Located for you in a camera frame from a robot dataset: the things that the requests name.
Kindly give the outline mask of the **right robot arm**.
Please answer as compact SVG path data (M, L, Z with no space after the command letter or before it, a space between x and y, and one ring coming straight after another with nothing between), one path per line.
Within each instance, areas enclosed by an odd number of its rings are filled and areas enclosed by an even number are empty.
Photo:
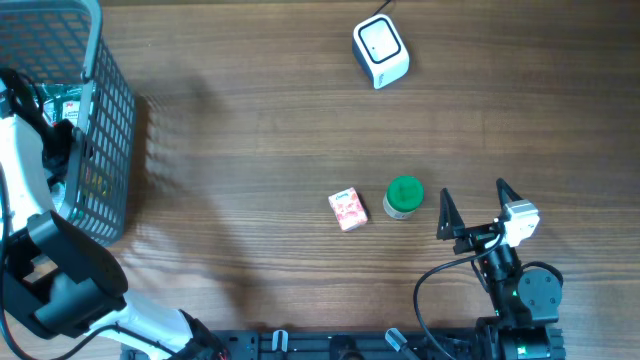
M555 267L523 263L516 248L530 238L539 210L508 183L496 181L500 214L488 224L468 227L447 189L440 192L436 237L453 240L456 255L475 257L474 272L489 294L495 315L476 322L485 359L564 359L566 350L559 320L564 279Z

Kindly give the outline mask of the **green lid jar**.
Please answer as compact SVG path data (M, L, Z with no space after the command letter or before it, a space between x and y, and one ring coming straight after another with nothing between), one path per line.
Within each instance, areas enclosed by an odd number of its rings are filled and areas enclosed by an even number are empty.
M405 220L421 206L424 196L424 187L419 179L408 175L399 176L387 187L383 208L391 218Z

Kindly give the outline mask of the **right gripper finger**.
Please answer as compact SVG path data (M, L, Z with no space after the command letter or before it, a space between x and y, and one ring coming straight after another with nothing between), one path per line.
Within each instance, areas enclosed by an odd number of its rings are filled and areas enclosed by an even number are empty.
M457 210L449 190L440 191L440 212L436 237L440 240L457 239L464 236L465 224Z
M503 217L516 217L523 198L503 179L496 180L498 198Z

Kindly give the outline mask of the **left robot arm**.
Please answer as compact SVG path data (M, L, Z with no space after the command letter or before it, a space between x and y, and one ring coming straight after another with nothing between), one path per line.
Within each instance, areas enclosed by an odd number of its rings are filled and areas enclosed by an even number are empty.
M115 340L151 359L226 359L198 319L129 290L112 254L60 216L47 174L66 170L74 126L44 118L37 87L1 71L1 334L28 358L6 321L42 339L75 338L70 358L93 339Z

